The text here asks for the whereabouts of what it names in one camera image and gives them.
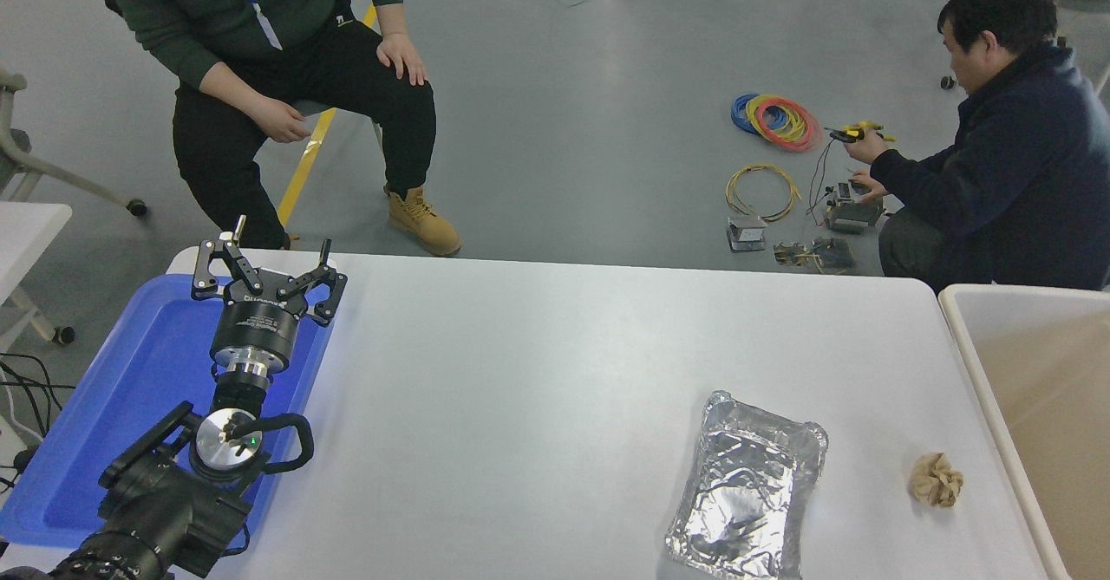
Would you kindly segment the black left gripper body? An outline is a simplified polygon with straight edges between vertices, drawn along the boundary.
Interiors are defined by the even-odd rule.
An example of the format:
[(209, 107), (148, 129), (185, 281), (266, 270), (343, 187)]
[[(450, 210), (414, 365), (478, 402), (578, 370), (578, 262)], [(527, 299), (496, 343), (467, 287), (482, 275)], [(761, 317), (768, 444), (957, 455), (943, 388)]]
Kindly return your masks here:
[(268, 372), (285, 370), (307, 311), (304, 293), (280, 301), (275, 293), (253, 295), (246, 287), (226, 286), (221, 296), (225, 307), (210, 349), (213, 362), (226, 369), (253, 362)]

